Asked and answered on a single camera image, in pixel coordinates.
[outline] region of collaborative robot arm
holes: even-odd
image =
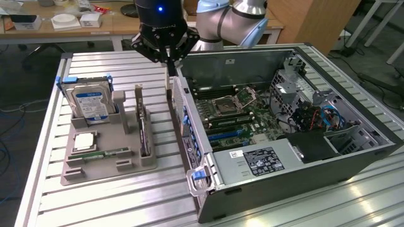
[[[192,50],[199,34],[187,26],[180,0],[136,0],[140,33],[132,48],[152,62],[167,64],[175,76],[175,62]]]

